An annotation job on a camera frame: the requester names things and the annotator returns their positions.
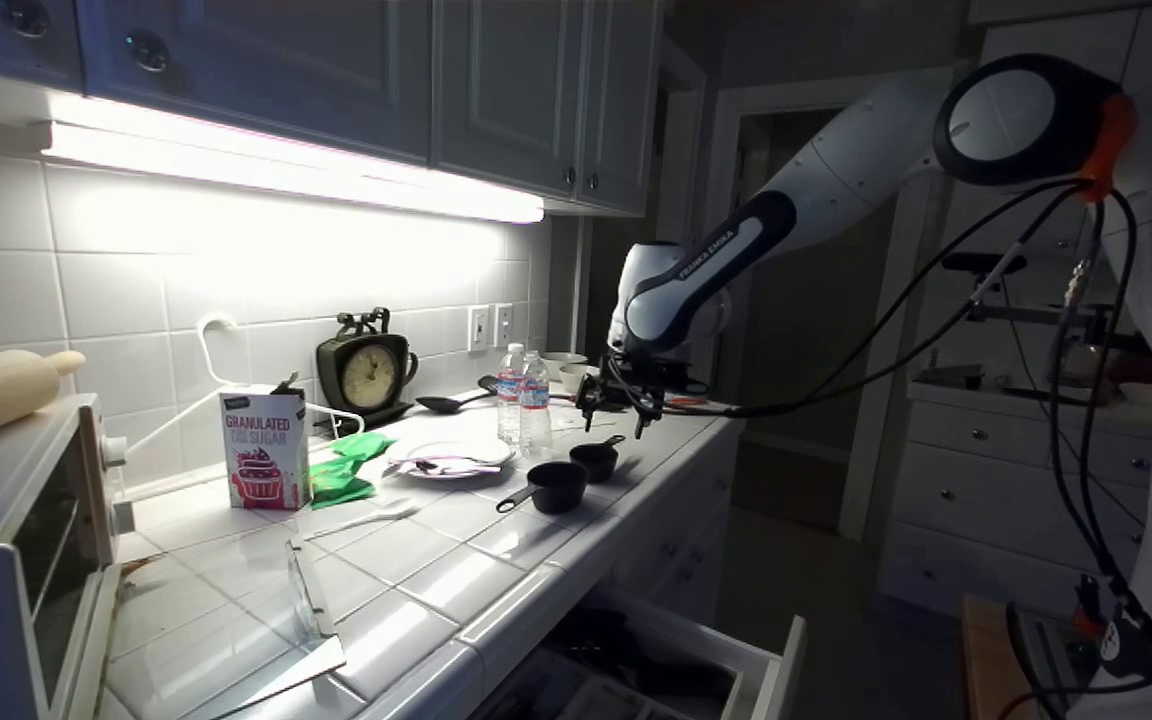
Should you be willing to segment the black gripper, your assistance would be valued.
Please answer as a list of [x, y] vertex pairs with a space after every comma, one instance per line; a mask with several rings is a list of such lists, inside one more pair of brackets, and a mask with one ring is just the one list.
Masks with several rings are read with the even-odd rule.
[[663, 397], [687, 389], [687, 365], [653, 347], [607, 347], [598, 367], [576, 382], [576, 413], [595, 420], [598, 413], [636, 413], [636, 429], [663, 414]]

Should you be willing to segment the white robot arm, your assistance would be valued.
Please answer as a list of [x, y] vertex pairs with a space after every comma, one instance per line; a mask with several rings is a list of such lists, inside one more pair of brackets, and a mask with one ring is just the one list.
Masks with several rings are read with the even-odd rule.
[[687, 382], [682, 343], [695, 310], [776, 251], [835, 240], [922, 168], [964, 182], [1105, 189], [1133, 134], [1127, 91], [1061, 55], [989, 59], [948, 85], [895, 74], [795, 148], [708, 240], [636, 242], [619, 269], [607, 353], [570, 392], [584, 420], [630, 408], [636, 429], [663, 414]]

